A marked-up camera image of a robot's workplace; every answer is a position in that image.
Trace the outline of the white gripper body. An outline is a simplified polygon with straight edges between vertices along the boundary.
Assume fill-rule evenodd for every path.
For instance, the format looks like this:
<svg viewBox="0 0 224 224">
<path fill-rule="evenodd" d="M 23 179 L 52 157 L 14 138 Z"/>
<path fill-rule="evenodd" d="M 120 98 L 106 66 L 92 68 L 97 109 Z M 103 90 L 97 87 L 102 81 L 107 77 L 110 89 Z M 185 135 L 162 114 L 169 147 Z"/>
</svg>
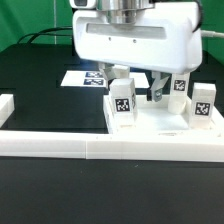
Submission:
<svg viewBox="0 0 224 224">
<path fill-rule="evenodd" d="M 111 24 L 106 13 L 78 10 L 73 16 L 75 49 L 82 59 L 183 74 L 202 62 L 195 3 L 157 3 L 136 12 L 132 24 Z"/>
</svg>

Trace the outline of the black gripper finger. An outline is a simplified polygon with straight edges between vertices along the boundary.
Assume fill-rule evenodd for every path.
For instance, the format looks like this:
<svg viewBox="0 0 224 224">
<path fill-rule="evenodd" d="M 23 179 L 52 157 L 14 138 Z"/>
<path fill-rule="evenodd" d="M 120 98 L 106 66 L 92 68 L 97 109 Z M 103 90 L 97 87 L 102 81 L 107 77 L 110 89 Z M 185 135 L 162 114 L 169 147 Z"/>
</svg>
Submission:
<svg viewBox="0 0 224 224">
<path fill-rule="evenodd" d="M 147 100 L 158 102 L 162 99 L 163 87 L 168 81 L 170 75 L 163 72 L 152 71 L 149 88 L 147 89 Z"/>
<path fill-rule="evenodd" d="M 109 87 L 109 85 L 111 84 L 112 65 L 108 63 L 99 62 L 98 68 L 106 81 L 106 87 Z"/>
</svg>

